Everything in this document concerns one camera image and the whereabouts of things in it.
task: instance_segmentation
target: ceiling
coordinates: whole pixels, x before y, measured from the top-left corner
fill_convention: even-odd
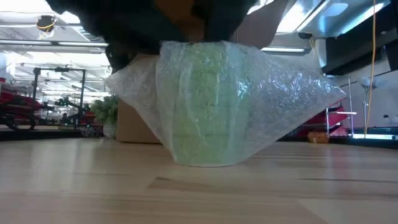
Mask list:
[[[79,19],[69,13],[58,15],[53,12],[45,0],[13,0],[2,4],[0,9],[0,39],[37,40],[43,33],[36,28],[36,20],[42,15],[56,15],[57,24],[80,23]],[[98,39],[87,35],[81,27],[57,26],[48,37],[49,41],[91,42]],[[85,103],[91,103],[104,95],[108,88],[103,80],[111,73],[109,62],[103,49],[94,47],[44,47],[29,45],[0,45],[0,52],[6,54],[7,64],[12,63],[9,71],[14,76],[14,84],[31,87],[34,79],[34,67],[85,68],[88,73],[85,84]],[[65,95],[80,95],[82,74],[79,72],[55,73],[43,71],[39,80],[38,100],[57,100]]]
[[[376,0],[376,12],[391,0]],[[373,15],[372,0],[296,0],[278,32],[306,32],[316,37],[336,37]]]
[[[272,0],[260,0],[257,8],[269,4]],[[377,9],[388,5],[390,0],[377,0]],[[285,14],[272,45],[278,47],[303,47],[308,42],[297,37],[296,32],[309,32],[317,37],[330,37],[343,34],[373,13],[370,0],[291,0],[290,10]],[[87,34],[79,26],[79,19],[70,14],[56,14],[45,0],[12,0],[2,4],[0,9],[0,39],[37,40],[43,33],[35,26],[41,15],[56,15],[57,27],[45,40],[101,42],[102,39]],[[102,81],[110,75],[109,62],[103,49],[95,47],[52,47],[29,45],[0,45],[0,54],[7,55],[7,61],[12,62],[10,69],[16,85],[31,86],[34,67],[64,67],[86,68],[89,83],[85,88],[85,101],[91,102],[101,95],[107,95],[108,89]],[[76,92],[82,75],[78,72],[55,73],[43,72],[39,79],[63,80],[63,82],[39,82],[38,97],[54,100],[60,98],[63,92]]]

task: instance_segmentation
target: green plant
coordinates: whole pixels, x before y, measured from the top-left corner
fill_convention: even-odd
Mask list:
[[[105,96],[104,100],[96,100],[91,106],[91,111],[95,114],[95,121],[100,123],[116,124],[118,120],[117,96]]]

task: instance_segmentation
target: light wood grain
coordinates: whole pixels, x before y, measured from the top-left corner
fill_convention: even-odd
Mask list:
[[[275,143],[231,167],[159,145],[0,143],[0,223],[398,223],[398,151]]]

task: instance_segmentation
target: cardboard box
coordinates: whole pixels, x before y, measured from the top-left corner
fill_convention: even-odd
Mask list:
[[[119,99],[116,140],[132,143],[160,144],[138,112]]]

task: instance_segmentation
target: wall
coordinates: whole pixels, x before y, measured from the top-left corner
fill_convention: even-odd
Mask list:
[[[390,70],[389,62],[387,58],[378,61],[375,64],[375,75],[388,72]],[[357,71],[351,72],[351,82],[358,81],[362,77],[370,77],[371,66],[368,65]],[[385,75],[375,77],[380,79],[381,82],[385,83],[382,87],[373,90],[372,104],[371,104],[371,115],[369,119],[369,127],[398,127],[398,123],[391,123],[389,119],[383,118],[385,114],[390,117],[398,115],[398,71],[390,72]],[[348,84],[348,74],[335,79],[337,84],[346,85]],[[342,87],[342,89],[348,94],[348,86]],[[353,111],[358,114],[354,116],[354,127],[364,127],[364,111],[363,111],[363,97],[364,88],[357,82],[351,86]],[[343,101],[343,106],[346,111],[349,110],[349,100]],[[349,120],[344,122],[346,127],[349,127]]]

